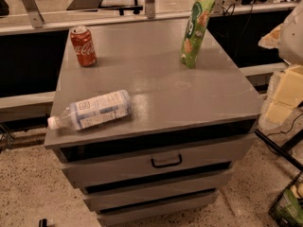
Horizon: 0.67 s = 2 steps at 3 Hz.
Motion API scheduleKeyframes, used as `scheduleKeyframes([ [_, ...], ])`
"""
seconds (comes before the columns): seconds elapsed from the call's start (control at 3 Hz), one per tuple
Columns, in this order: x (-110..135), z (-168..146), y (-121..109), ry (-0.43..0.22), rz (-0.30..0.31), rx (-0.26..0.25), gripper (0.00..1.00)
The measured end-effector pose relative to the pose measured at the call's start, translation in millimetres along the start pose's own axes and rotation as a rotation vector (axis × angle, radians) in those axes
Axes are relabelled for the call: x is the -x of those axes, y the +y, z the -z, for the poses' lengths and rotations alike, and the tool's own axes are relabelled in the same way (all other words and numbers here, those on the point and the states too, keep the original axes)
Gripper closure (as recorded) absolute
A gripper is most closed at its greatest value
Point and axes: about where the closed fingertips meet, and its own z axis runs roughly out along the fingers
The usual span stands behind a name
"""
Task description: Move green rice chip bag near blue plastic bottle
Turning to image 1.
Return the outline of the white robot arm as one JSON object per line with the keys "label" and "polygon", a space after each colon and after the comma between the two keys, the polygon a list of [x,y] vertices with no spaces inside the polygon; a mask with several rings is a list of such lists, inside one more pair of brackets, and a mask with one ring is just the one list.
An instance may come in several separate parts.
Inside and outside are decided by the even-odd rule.
{"label": "white robot arm", "polygon": [[283,123],[303,101],[303,1],[282,24],[279,35],[279,57],[290,66],[280,75],[265,118]]}

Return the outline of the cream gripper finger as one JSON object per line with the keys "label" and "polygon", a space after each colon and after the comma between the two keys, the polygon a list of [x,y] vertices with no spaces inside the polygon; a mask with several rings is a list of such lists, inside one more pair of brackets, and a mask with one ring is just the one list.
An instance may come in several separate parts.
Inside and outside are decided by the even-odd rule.
{"label": "cream gripper finger", "polygon": [[272,123],[283,123],[303,101],[303,66],[292,65],[281,75],[273,99],[265,113]]}

